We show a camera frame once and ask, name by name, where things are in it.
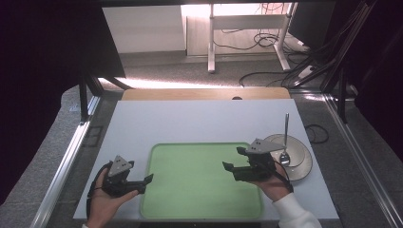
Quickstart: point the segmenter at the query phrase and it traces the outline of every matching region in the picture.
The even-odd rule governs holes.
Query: sleeve
[[[279,213],[280,228],[320,228],[322,227],[314,215],[303,209],[294,193],[290,193],[284,198],[273,202]]]

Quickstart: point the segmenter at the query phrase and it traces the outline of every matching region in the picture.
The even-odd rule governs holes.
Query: utensil handle
[[[287,133],[288,133],[288,119],[290,114],[285,114],[285,133],[284,133],[284,146],[287,147]]]

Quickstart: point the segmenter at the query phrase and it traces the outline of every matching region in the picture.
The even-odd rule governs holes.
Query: aluminum rail
[[[347,143],[350,151],[353,153],[353,157],[355,158],[359,169],[361,170],[365,180],[370,186],[371,191],[374,193],[374,196],[380,208],[385,214],[386,219],[390,223],[391,227],[403,227],[402,217],[399,215],[396,206],[389,196],[388,191],[385,189],[382,182],[379,180],[375,171],[368,162],[364,152],[356,141],[354,134],[350,130],[350,127],[345,124],[337,115],[337,105],[335,99],[329,94],[323,94],[323,98],[326,102],[326,105],[328,105],[330,113],[335,119],[336,125],[340,130],[341,135]]]
[[[56,174],[53,177],[53,181],[51,182],[47,193],[45,194],[44,199],[36,213],[35,218],[30,225],[31,228],[39,228],[46,227],[48,224],[48,220],[51,216],[51,213],[56,205],[57,200],[59,199],[60,193],[65,185],[66,179],[68,177],[68,173],[70,171],[71,166],[74,163],[74,159],[76,158],[77,152],[80,149],[80,145],[83,141],[83,138],[88,130],[89,124],[95,113],[95,109],[100,101],[100,97],[92,97],[88,104],[88,120],[83,124],[80,124],[73,138],[67,148],[66,154],[63,157],[59,168],[56,171]]]

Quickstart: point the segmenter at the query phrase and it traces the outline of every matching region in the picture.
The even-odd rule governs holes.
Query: metal stand
[[[217,29],[280,29],[278,42],[274,45],[284,71],[290,70],[282,50],[285,35],[290,25],[295,3],[291,3],[286,14],[214,16],[214,5],[210,5],[210,32],[208,43],[208,72],[215,73],[214,30]]]

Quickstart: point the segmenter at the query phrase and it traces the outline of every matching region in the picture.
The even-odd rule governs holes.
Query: white table
[[[313,159],[311,173],[303,180],[293,181],[295,194],[300,204],[318,219],[338,219],[292,99],[118,102],[74,218],[86,218],[86,193],[90,183],[102,165],[116,155],[135,160],[129,181],[142,180],[155,144],[251,143],[255,138],[283,133],[285,113],[290,113],[289,135],[303,142]],[[115,218],[145,220],[140,213],[141,200],[142,196],[138,196],[124,204]],[[263,205],[261,217],[254,221],[278,219],[269,199]]]

